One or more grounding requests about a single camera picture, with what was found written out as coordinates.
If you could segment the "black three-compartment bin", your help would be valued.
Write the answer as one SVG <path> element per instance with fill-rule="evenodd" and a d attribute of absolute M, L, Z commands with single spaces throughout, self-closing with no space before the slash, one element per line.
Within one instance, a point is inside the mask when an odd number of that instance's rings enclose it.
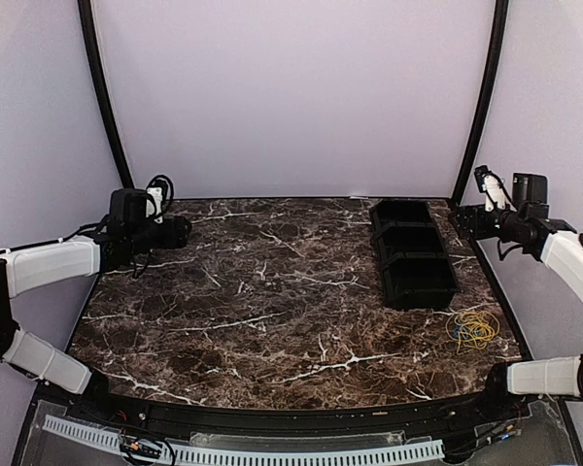
<path fill-rule="evenodd" d="M 384 305 L 403 312 L 447 309 L 460 287 L 428 203 L 382 200 L 370 220 Z"/>

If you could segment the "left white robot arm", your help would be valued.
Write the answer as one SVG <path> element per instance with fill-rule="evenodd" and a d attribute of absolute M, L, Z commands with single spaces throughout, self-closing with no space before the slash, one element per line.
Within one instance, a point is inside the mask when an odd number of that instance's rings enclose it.
<path fill-rule="evenodd" d="M 0 250 L 0 362 L 34 379 L 81 395 L 79 405 L 97 423 L 118 414 L 117 400 L 105 392 L 105 377 L 82 361 L 23 329 L 13 317 L 12 299 L 49 284 L 133 267 L 139 255 L 175 250 L 188 243 L 191 224 L 166 212 L 171 188 L 152 184 L 123 188 L 111 195 L 109 212 L 97 223 L 46 242 Z"/>

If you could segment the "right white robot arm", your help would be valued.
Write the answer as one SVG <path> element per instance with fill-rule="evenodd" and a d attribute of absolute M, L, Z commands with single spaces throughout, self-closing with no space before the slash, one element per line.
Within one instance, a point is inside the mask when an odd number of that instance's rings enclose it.
<path fill-rule="evenodd" d="M 474 170 L 485 201 L 457 208 L 450 221 L 461 237 L 496 239 L 500 260 L 520 250 L 553 271 L 583 304 L 583 232 L 563 219 L 549 217 L 548 180 L 537 174 L 515 173 L 512 191 L 488 166 Z M 583 401 L 583 353 L 576 356 L 498 363 L 490 371 L 476 412 L 496 421 L 514 399 L 528 395 L 567 396 Z"/>

